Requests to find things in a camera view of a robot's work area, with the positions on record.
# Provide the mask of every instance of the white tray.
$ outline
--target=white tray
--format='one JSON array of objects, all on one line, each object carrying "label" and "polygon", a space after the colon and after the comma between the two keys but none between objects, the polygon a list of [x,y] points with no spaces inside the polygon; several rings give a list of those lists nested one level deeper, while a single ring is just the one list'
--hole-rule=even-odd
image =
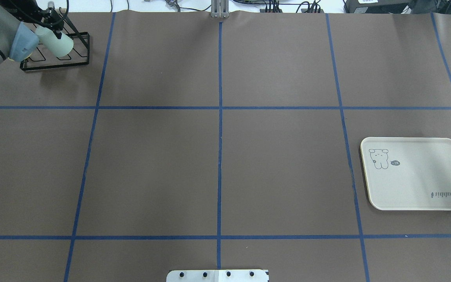
[{"label": "white tray", "polygon": [[379,210],[451,210],[451,139],[368,137],[361,157]]}]

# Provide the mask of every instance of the gray metal bracket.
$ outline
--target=gray metal bracket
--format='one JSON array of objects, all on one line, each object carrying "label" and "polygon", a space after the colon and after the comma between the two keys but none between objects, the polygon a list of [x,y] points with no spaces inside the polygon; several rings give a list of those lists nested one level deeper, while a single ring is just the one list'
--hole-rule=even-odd
[{"label": "gray metal bracket", "polygon": [[211,0],[210,14],[212,18],[228,18],[229,0]]}]

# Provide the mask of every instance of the cartoon animal drawing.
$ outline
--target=cartoon animal drawing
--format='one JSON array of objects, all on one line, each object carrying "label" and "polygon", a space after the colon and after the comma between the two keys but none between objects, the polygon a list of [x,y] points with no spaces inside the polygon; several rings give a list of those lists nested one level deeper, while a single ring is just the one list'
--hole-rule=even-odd
[{"label": "cartoon animal drawing", "polygon": [[389,164],[387,162],[387,158],[388,158],[387,153],[389,152],[389,150],[387,150],[387,149],[370,149],[368,151],[370,152],[370,157],[372,158],[375,168],[377,168],[379,170],[381,168],[387,169],[389,167]]}]

